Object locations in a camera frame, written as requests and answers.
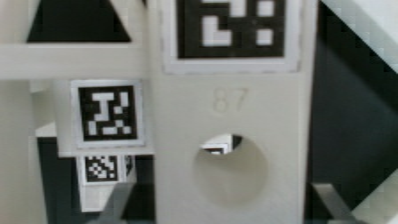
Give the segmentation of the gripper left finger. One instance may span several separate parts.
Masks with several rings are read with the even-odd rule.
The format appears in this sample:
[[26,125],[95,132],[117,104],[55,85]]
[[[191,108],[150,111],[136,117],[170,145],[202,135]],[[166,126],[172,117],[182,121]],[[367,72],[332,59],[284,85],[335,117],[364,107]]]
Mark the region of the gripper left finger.
[[99,217],[95,220],[90,220],[85,224],[127,224],[127,221],[122,219],[122,214],[133,187],[135,187],[133,183],[115,184]]

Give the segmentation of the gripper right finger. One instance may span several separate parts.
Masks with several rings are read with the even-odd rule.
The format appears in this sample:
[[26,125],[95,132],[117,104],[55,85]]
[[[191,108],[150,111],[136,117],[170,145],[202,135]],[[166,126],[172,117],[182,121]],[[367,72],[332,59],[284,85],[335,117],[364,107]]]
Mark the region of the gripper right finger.
[[330,183],[310,184],[332,219],[328,224],[367,224],[351,214],[351,210]]

